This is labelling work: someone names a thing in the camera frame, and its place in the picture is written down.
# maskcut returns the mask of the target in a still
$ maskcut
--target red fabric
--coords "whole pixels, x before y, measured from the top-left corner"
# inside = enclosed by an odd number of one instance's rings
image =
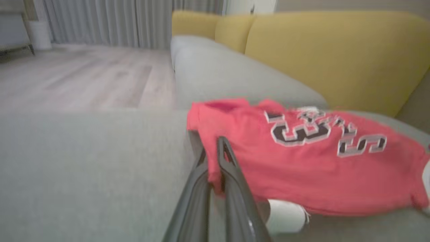
[[[300,143],[303,127],[309,139]],[[324,127],[328,128],[325,136],[312,138]],[[194,103],[187,129],[200,135],[209,182],[218,193],[216,141],[225,136],[256,198],[290,201],[313,213],[344,216],[429,205],[421,176],[430,156],[414,140],[375,121],[346,112],[284,109],[271,100],[250,106],[245,99],[232,99]],[[295,129],[299,141],[291,145]],[[365,140],[361,146],[360,138]],[[342,149],[348,139],[352,144]],[[346,150],[358,153],[345,155]]]

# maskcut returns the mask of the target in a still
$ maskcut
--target yellow sofa backrest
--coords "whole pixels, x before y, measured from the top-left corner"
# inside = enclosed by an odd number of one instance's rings
[[[430,66],[430,24],[405,12],[259,16],[245,54],[310,86],[332,108],[395,116]]]

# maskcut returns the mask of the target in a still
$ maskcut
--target gray upholstery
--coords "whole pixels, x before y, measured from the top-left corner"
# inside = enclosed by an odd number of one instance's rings
[[[211,48],[211,49],[224,49],[226,50],[227,47],[223,44],[216,43],[213,40],[210,40],[208,38],[193,36],[193,35],[179,35],[172,38],[172,41],[170,42],[170,53],[172,56],[172,66],[173,69],[175,69],[175,61],[176,56],[180,50],[186,49],[186,48],[193,48],[193,47],[204,47],[204,48]]]
[[[0,115],[0,240],[161,241],[201,149],[186,111]],[[423,144],[429,135],[376,118]],[[225,237],[211,206],[210,241]],[[362,218],[314,215],[274,241],[430,241],[414,209]]]
[[[179,108],[188,109],[192,102],[237,97],[246,97],[251,104],[270,98],[290,107],[328,107],[320,94],[303,83],[241,53],[189,47],[179,51],[175,59]]]

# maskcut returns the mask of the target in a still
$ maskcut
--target white trash can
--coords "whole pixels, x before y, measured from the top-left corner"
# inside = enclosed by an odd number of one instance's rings
[[[46,21],[28,21],[28,35],[35,50],[52,49],[49,25]]]

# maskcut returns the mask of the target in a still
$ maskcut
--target red jersey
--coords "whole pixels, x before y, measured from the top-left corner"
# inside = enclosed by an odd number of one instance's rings
[[[187,129],[200,135],[216,192],[221,192],[216,140],[225,136],[256,199],[345,216],[429,205],[422,178],[430,158],[425,149],[384,124],[347,112],[219,100],[194,103]]]

